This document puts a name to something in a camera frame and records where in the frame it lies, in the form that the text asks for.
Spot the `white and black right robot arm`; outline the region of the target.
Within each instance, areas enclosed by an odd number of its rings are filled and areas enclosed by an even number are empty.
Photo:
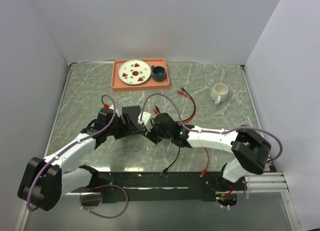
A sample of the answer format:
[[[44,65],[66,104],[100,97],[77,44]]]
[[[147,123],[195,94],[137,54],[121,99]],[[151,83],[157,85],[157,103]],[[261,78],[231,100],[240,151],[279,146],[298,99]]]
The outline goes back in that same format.
[[[265,172],[271,144],[249,126],[235,131],[207,129],[178,124],[167,113],[152,118],[148,112],[139,114],[137,122],[144,128],[143,135],[154,144],[170,140],[181,148],[216,149],[233,154],[234,159],[223,166],[218,178],[223,190],[232,189],[243,176]]]

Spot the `black network switch box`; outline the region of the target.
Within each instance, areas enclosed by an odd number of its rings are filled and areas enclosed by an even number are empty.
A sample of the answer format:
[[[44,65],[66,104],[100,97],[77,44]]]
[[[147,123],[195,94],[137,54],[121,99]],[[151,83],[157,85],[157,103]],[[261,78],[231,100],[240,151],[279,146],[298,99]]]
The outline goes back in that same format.
[[[142,127],[138,124],[138,117],[141,114],[140,106],[124,106],[121,111],[126,130],[130,134],[140,133],[142,131]]]

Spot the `dark blue mug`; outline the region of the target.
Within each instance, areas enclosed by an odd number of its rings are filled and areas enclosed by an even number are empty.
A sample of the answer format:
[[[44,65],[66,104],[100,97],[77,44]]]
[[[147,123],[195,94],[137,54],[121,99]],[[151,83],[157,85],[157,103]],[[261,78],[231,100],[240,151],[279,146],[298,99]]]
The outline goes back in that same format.
[[[162,82],[166,79],[167,74],[163,66],[151,66],[151,77],[156,82]]]

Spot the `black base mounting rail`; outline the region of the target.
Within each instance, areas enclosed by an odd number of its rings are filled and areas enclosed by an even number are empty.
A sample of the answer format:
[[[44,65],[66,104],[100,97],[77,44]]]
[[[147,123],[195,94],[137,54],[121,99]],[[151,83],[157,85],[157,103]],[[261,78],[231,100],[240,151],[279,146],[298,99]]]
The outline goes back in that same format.
[[[128,200],[134,201],[184,201],[200,200],[214,202],[216,193],[243,191],[244,178],[236,183],[222,179],[218,171],[208,171],[203,177],[200,172],[100,172],[97,185],[81,187],[74,193],[102,194],[102,203],[111,204],[126,201],[121,190],[104,185],[117,185],[123,188]]]

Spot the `white ceramic mug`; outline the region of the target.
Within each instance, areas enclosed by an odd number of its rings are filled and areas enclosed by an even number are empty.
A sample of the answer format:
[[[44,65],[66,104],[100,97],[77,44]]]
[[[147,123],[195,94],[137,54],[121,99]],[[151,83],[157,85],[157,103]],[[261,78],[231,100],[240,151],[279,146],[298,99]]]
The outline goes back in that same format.
[[[224,102],[229,94],[229,88],[223,83],[217,83],[210,92],[210,97],[214,101],[215,105],[219,105]]]

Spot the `white strawberry pattern plate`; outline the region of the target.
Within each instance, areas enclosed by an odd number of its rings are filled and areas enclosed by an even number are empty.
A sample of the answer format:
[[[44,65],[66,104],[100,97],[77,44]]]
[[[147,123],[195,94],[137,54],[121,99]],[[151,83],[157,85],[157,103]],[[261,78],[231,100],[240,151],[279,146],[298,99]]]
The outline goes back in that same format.
[[[130,86],[138,86],[149,80],[151,67],[145,61],[133,59],[122,63],[117,73],[123,83]]]

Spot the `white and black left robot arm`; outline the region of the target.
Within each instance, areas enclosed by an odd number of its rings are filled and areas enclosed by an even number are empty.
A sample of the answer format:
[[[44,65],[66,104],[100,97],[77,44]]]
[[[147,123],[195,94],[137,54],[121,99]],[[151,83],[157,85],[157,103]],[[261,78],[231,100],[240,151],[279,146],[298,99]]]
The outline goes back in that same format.
[[[66,193],[84,188],[94,192],[99,184],[99,171],[81,165],[68,172],[80,158],[96,150],[108,137],[116,140],[140,133],[145,113],[139,106],[122,108],[118,115],[114,108],[103,107],[76,138],[44,158],[32,158],[26,165],[17,196],[36,209],[51,210]]]

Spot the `salmon pink tray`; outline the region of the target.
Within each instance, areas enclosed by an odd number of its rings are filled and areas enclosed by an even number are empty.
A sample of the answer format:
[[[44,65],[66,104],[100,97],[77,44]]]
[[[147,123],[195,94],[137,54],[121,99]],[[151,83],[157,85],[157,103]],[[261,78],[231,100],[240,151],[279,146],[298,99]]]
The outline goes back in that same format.
[[[161,82],[153,80],[152,76],[149,80],[141,85],[128,85],[122,82],[118,76],[118,69],[121,64],[133,59],[116,60],[113,63],[111,90],[113,92],[131,92],[131,91],[151,91],[151,90],[166,90],[170,88],[170,78],[167,68],[167,62],[164,58],[143,58],[139,59],[146,62],[150,67],[161,66],[165,68],[166,79]]]

